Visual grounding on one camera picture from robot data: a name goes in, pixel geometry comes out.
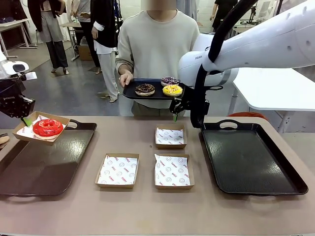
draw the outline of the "red icing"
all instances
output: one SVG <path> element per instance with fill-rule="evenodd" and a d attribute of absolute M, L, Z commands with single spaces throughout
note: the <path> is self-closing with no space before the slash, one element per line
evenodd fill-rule
<path fill-rule="evenodd" d="M 63 130 L 63 124 L 54 119 L 43 119 L 36 122 L 33 126 L 33 132 L 42 137 L 58 135 Z"/>

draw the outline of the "cardboard box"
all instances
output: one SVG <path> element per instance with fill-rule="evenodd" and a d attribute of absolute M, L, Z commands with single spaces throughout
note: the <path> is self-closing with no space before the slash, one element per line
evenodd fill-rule
<path fill-rule="evenodd" d="M 184 143 L 183 144 L 158 144 L 157 142 L 157 131 L 158 129 L 169 129 L 169 130 L 183 130 L 183 136 L 184 136 Z M 187 145 L 187 135 L 186 135 L 186 130 L 184 124 L 158 124 L 156 127 L 156 132 L 155 132 L 155 141 L 156 141 L 156 146 L 159 149 L 183 149 Z"/>
<path fill-rule="evenodd" d="M 28 116 L 28 119 L 30 121 L 34 121 L 38 118 L 39 115 L 42 115 L 44 117 L 47 117 L 49 119 L 55 119 L 59 122 L 61 122 L 62 124 L 64 124 L 66 127 L 69 124 L 70 119 L 64 118 L 64 117 L 60 117 L 60 116 L 56 116 L 56 115 L 52 115 L 52 114 L 48 114 L 48 113 L 44 113 L 44 112 L 33 112 L 32 114 L 30 114 Z M 23 122 L 21 122 L 18 126 L 15 127 L 15 129 L 13 130 L 13 135 L 19 139 L 19 140 L 24 140 L 24 141 L 29 141 L 29 142 L 37 142 L 37 143 L 41 143 L 41 144 L 45 144 L 45 145 L 49 145 L 52 146 L 55 141 L 58 139 L 59 135 L 62 134 L 62 132 L 58 135 L 58 137 L 52 142 L 52 141 L 48 141 L 48 140 L 40 140 L 40 139 L 33 139 L 33 138 L 29 138 L 29 137 L 25 137 L 22 135 L 18 135 L 17 132 L 22 129 L 23 127 L 25 127 L 25 124 Z"/>
<path fill-rule="evenodd" d="M 98 183 L 99 175 L 103 167 L 103 163 L 105 161 L 106 156 L 110 157 L 125 157 L 125 158 L 136 158 L 137 159 L 137 166 L 136 166 L 136 171 L 134 175 L 134 181 L 133 184 L 102 184 Z M 101 163 L 101 166 L 97 172 L 96 178 L 95 178 L 95 184 L 98 185 L 101 188 L 133 188 L 134 184 L 137 179 L 137 173 L 138 173 L 138 167 L 139 167 L 139 154 L 133 154 L 133 153 L 107 153 L 105 157 L 103 158 L 103 161 Z"/>
<path fill-rule="evenodd" d="M 88 45 L 78 46 L 81 60 L 93 60 Z"/>
<path fill-rule="evenodd" d="M 156 185 L 157 189 L 191 189 L 195 185 L 195 180 L 193 177 L 193 168 L 192 168 L 192 161 L 190 159 L 190 156 L 188 154 L 157 154 L 159 156 L 174 156 L 174 157 L 185 157 L 187 158 L 187 167 L 188 167 L 188 174 L 189 174 L 189 181 L 190 185 L 185 185 L 185 186 L 161 186 L 161 185 Z"/>

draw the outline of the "black tray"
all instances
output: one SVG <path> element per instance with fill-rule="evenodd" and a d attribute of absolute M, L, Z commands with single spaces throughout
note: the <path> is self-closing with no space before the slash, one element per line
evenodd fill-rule
<path fill-rule="evenodd" d="M 237 128 L 220 125 L 226 122 Z M 255 123 L 222 120 L 201 132 L 219 189 L 247 195 L 300 195 L 308 187 L 284 154 Z"/>
<path fill-rule="evenodd" d="M 150 84 L 156 88 L 156 92 L 148 97 L 141 97 L 136 94 L 134 91 L 137 86 L 142 84 Z M 180 87 L 185 88 L 184 84 L 180 83 Z M 173 97 L 166 96 L 163 93 L 163 86 L 161 84 L 161 80 L 159 79 L 133 79 L 129 85 L 125 86 L 123 95 L 130 99 L 151 99 L 151 100 L 172 100 Z"/>
<path fill-rule="evenodd" d="M 97 127 L 67 127 L 52 146 L 19 141 L 0 162 L 0 195 L 56 196 L 70 186 Z"/>

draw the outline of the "empty black tray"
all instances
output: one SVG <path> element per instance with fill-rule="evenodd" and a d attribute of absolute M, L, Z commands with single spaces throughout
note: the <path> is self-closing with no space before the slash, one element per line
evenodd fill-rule
<path fill-rule="evenodd" d="M 237 128 L 220 125 L 231 122 Z M 202 135 L 219 189 L 247 195 L 300 195 L 308 187 L 259 124 L 205 123 Z"/>
<path fill-rule="evenodd" d="M 142 97 L 136 94 L 135 89 L 137 86 L 142 84 L 150 84 L 153 85 L 156 88 L 156 92 L 148 97 Z M 130 82 L 129 85 L 125 86 L 124 96 L 130 99 L 152 99 L 152 100 L 172 100 L 173 97 L 166 96 L 163 93 L 163 86 L 161 84 L 161 80 L 159 79 L 134 79 L 132 82 Z"/>
<path fill-rule="evenodd" d="M 0 162 L 0 195 L 56 196 L 71 184 L 97 127 L 67 127 L 52 146 L 19 141 Z"/>

